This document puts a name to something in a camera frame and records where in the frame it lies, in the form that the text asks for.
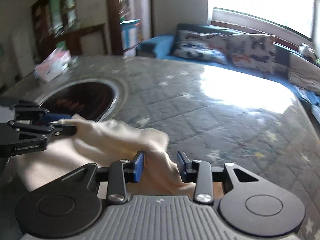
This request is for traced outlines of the cream beige garment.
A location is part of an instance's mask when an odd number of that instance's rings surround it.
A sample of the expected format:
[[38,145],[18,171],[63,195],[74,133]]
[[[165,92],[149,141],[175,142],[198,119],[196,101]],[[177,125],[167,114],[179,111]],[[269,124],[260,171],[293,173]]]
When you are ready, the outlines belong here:
[[129,183],[131,194],[189,195],[194,183],[183,183],[177,165],[167,154],[169,136],[153,128],[138,129],[122,121],[93,122],[84,119],[61,119],[61,124],[74,125],[72,137],[50,142],[45,151],[17,156],[17,174],[28,191],[33,191],[87,163],[100,167],[112,162],[131,160],[138,151],[145,154],[141,181]]

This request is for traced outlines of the round black induction cooktop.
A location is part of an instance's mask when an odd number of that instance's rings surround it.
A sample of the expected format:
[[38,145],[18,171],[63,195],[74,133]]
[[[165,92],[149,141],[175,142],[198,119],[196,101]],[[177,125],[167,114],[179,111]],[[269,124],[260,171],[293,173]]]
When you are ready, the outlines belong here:
[[63,85],[39,99],[52,113],[79,115],[86,120],[112,119],[124,106],[129,88],[123,79],[84,79]]

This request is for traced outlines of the pink white tissue pack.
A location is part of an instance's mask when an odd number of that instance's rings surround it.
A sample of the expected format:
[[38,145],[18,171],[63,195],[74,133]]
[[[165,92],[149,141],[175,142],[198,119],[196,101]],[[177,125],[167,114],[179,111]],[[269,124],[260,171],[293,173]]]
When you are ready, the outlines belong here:
[[38,80],[48,83],[62,74],[70,60],[69,50],[56,48],[41,64],[35,66],[34,75]]

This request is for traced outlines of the white refrigerator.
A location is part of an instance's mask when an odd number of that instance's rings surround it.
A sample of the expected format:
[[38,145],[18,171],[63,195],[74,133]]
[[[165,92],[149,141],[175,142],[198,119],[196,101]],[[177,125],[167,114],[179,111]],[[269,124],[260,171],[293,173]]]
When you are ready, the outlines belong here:
[[34,71],[35,65],[27,29],[23,27],[14,31],[12,33],[11,41],[18,71],[21,78],[25,78]]

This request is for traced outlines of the dark wooden sideboard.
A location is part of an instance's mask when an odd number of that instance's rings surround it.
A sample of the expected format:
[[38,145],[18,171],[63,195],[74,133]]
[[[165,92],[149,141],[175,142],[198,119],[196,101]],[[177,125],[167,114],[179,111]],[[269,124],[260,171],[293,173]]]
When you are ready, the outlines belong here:
[[93,34],[100,35],[102,43],[102,54],[107,55],[107,43],[104,24],[67,31],[66,33],[57,36],[50,35],[48,37],[43,37],[37,44],[37,50],[40,57],[44,59],[56,49],[56,45],[58,43],[65,42],[66,49],[70,51],[70,54],[72,56],[83,55],[84,48],[81,44],[81,39],[85,36]]

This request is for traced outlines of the dark wooden display cabinet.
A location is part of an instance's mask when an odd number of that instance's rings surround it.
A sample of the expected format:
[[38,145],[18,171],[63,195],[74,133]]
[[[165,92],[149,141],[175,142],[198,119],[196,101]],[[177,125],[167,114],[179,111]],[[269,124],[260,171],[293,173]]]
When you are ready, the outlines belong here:
[[77,21],[75,0],[38,0],[31,6],[36,44],[58,37]]

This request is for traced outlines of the blue white small cabinet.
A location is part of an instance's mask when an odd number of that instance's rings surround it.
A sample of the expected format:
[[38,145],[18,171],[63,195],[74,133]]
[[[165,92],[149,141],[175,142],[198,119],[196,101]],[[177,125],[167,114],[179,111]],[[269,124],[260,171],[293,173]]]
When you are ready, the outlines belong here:
[[126,20],[120,23],[123,52],[135,48],[139,44],[140,19]]

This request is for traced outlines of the left butterfly cushion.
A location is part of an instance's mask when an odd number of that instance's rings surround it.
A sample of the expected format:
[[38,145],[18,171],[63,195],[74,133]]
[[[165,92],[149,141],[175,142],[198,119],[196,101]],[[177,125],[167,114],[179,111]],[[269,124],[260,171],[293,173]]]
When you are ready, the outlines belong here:
[[188,60],[227,64],[228,36],[179,30],[173,55]]

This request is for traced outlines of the butterfly cushion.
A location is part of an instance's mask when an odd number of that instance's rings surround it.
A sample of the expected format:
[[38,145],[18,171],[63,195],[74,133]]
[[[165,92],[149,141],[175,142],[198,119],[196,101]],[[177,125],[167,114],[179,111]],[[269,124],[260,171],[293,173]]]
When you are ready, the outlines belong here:
[[227,64],[228,36],[179,30],[173,55],[188,60]]
[[265,34],[233,34],[228,37],[228,53],[237,67],[274,73],[276,37]]

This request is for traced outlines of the blue corner sofa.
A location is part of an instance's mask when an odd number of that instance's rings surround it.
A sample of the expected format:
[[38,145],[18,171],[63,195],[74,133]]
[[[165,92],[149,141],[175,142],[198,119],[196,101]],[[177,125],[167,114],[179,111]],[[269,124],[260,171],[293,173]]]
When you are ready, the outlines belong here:
[[199,62],[281,83],[319,119],[319,65],[279,44],[273,35],[180,23],[175,35],[146,40],[136,47],[136,54]]

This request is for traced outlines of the right butterfly cushion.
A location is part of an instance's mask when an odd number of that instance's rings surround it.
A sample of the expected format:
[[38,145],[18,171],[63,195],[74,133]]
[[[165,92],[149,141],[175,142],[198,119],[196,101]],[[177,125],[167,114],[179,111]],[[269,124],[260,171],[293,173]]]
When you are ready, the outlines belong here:
[[237,67],[274,73],[276,37],[265,34],[233,34],[228,37],[228,53]]

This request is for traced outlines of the blue cloth on sofa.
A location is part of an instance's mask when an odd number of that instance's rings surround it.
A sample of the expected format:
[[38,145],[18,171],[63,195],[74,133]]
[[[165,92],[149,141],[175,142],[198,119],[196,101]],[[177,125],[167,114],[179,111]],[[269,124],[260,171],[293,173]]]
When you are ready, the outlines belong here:
[[306,107],[319,106],[319,96],[315,92],[300,88],[296,85],[294,85],[294,88],[297,91],[298,98]]

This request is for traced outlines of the grey plain cushion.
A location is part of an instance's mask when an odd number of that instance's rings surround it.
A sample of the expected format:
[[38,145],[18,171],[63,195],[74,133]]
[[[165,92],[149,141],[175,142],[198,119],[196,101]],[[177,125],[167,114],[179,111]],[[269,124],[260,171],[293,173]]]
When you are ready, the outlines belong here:
[[293,85],[304,88],[319,95],[320,70],[319,67],[305,60],[297,54],[290,53],[288,80]]

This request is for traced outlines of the dark wooden door frame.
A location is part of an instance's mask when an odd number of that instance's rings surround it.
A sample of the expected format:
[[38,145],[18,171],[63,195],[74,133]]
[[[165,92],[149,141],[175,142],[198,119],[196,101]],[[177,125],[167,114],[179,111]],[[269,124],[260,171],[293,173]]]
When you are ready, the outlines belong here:
[[120,23],[123,21],[140,19],[139,44],[153,36],[152,0],[107,0],[107,18],[113,55],[127,53],[123,52],[121,38]]

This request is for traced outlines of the window with green frame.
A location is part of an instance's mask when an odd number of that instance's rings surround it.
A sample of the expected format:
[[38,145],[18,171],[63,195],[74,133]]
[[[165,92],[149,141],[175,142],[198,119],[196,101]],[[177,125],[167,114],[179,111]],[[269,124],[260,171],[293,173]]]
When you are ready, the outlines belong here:
[[208,0],[208,8],[253,16],[312,38],[315,0]]

